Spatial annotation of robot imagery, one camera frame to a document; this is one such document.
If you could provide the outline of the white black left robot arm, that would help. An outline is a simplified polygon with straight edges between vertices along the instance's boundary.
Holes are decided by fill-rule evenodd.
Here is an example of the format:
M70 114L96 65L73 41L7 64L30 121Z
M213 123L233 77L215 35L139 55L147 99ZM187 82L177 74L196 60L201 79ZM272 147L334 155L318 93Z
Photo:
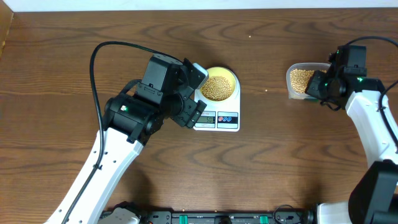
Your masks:
M165 119L194 127L206 104L190 97L208 77L188 59L154 54L143 79L131 80L106 103L93 148L47 223L97 223L120 178Z

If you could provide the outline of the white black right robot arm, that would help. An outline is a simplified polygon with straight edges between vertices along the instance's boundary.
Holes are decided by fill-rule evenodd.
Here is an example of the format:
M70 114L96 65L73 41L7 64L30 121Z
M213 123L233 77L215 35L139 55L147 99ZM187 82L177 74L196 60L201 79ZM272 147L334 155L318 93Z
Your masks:
M329 61L327 72L315 71L305 92L333 111L347 112L369 168L347 202L318 205L316 222L397 223L397 124L387 90L367 76L364 46L341 45Z

